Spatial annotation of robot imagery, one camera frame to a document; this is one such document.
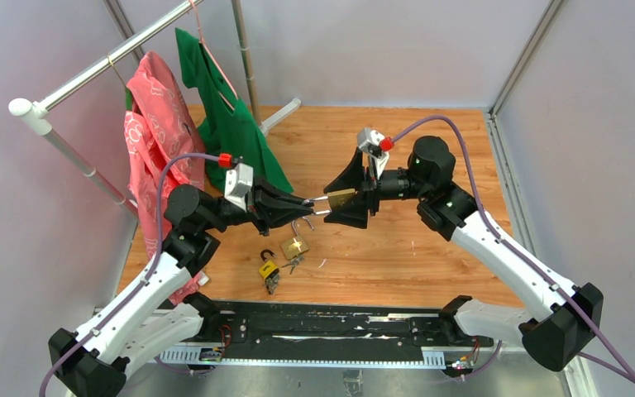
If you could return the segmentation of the brass padlock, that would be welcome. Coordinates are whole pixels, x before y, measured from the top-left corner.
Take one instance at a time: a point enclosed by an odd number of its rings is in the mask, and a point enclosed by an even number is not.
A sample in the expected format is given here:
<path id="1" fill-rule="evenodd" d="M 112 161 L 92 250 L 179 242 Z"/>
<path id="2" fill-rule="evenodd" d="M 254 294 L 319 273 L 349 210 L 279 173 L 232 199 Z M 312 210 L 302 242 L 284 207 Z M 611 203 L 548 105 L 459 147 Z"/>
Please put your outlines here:
<path id="1" fill-rule="evenodd" d="M 293 274 L 294 270 L 304 260 L 304 255 L 309 251 L 306 240 L 298 232 L 297 223 L 298 219 L 291 222 L 293 237 L 280 245 L 287 260 L 287 264 L 284 267 L 289 268 L 290 274 Z"/>
<path id="2" fill-rule="evenodd" d="M 313 215 L 323 216 L 330 214 L 334 209 L 339 209 L 344 204 L 348 203 L 354 196 L 356 196 L 355 189 L 342 189 L 333 192 L 329 192 L 316 198 L 306 198 L 302 205 L 309 206 L 319 202 L 327 202 L 329 209 L 313 209 Z"/>

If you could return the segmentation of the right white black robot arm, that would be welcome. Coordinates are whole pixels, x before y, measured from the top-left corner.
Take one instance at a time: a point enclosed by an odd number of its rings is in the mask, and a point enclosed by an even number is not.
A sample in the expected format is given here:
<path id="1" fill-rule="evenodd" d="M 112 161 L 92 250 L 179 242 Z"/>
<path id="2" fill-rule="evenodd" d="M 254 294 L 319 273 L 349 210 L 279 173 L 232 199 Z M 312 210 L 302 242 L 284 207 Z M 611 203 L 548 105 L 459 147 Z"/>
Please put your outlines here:
<path id="1" fill-rule="evenodd" d="M 390 170 L 387 160 L 378 142 L 360 141 L 350 163 L 324 189 L 331 208 L 326 222 L 363 229 L 381 202 L 416 200 L 430 230 L 468 251 L 523 303 L 516 309 L 458 296 L 439 314 L 442 340 L 456 346 L 488 337 L 524 348 L 550 371 L 563 370 L 594 338 L 601 291 L 544 265 L 480 209 L 454 182 L 456 159 L 440 137 L 418 138 L 406 168 Z"/>

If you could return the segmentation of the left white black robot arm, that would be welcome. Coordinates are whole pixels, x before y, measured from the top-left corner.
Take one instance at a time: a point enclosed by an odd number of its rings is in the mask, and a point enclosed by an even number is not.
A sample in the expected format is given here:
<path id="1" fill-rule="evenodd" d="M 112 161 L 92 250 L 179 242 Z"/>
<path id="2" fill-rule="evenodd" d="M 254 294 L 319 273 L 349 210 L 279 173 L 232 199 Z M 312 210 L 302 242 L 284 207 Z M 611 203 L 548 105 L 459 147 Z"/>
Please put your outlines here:
<path id="1" fill-rule="evenodd" d="M 212 341 L 220 312 L 211 299 L 193 292 L 154 321 L 149 317 L 203 269 L 220 241 L 210 234 L 252 223 L 258 232 L 308 216 L 312 204 L 287 194 L 265 178 L 214 198 L 190 184 L 174 188 L 164 217 L 172 225 L 143 271 L 104 309 L 70 332 L 48 341 L 55 376 L 76 396 L 116 396 L 142 366 L 184 339 Z"/>

